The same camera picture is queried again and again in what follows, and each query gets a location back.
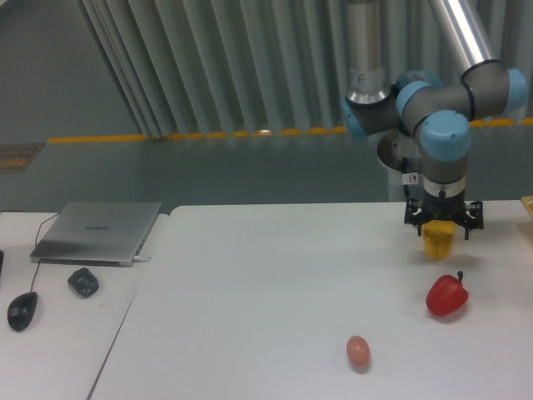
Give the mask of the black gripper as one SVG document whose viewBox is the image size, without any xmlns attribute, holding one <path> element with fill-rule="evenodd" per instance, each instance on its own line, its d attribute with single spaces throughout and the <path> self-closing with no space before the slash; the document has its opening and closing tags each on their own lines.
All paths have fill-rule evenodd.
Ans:
<svg viewBox="0 0 533 400">
<path fill-rule="evenodd" d="M 404 224 L 416 228 L 417 236 L 422 236 L 422 228 L 432 220 L 452 221 L 464 229 L 464 239 L 468 240 L 471 231 L 484 228 L 484 204 L 482 201 L 466 203 L 464 193 L 453 197 L 433 196 L 424 192 L 423 201 L 413 197 L 406 200 Z"/>
</svg>

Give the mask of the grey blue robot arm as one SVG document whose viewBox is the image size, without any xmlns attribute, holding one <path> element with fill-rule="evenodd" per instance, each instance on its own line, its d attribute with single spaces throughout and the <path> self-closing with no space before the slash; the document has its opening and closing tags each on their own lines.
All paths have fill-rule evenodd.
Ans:
<svg viewBox="0 0 533 400">
<path fill-rule="evenodd" d="M 484 227 L 483 203 L 466 203 L 469 123 L 524 106 L 524 74 L 501 65 L 478 12 L 469 1 L 432 1 L 431 11 L 451 51 L 459 83 L 444 87 L 431 75 L 409 71 L 386 78 L 384 7 L 346 2 L 350 84 L 341 109 L 347 131 L 370 136 L 392 129 L 411 137 L 420 155 L 400 155 L 400 171 L 421 173 L 423 196 L 406 195 L 404 222 L 421 230 L 453 222 L 465 233 Z"/>
</svg>

